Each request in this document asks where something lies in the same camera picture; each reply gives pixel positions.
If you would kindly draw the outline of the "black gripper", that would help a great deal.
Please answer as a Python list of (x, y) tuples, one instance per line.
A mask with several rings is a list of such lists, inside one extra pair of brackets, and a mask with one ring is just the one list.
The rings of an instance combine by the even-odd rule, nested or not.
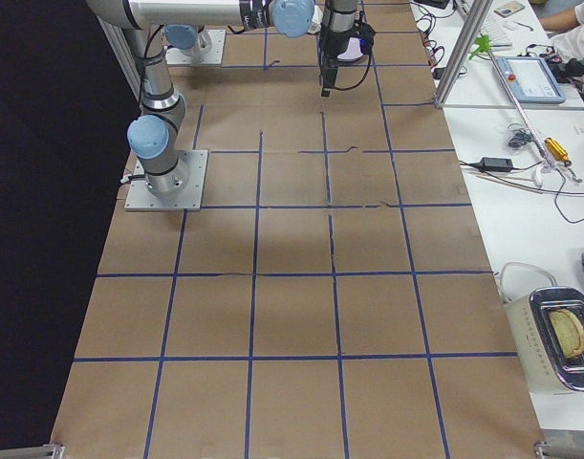
[(321, 96), (328, 98), (335, 87), (339, 68), (338, 57), (343, 54), (349, 44), (352, 31), (337, 32), (331, 29), (322, 29), (318, 39), (319, 69), (322, 83)]

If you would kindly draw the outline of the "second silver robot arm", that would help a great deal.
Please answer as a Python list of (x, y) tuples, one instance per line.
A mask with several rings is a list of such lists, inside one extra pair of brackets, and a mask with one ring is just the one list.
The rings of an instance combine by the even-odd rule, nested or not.
[(200, 55), (212, 48), (211, 38), (204, 26), (170, 24), (164, 27), (164, 37), (168, 45), (186, 55)]

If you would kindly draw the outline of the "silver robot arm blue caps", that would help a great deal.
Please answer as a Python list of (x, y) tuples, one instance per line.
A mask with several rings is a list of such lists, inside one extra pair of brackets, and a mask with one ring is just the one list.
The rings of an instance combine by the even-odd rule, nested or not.
[(91, 1), (92, 12), (121, 28), (141, 79), (140, 116), (127, 139), (154, 197), (177, 197), (188, 187), (190, 166), (175, 147), (185, 100), (173, 84), (165, 44), (193, 49), (207, 25), (238, 26), (242, 32), (274, 27), (288, 38), (307, 33), (313, 1)]

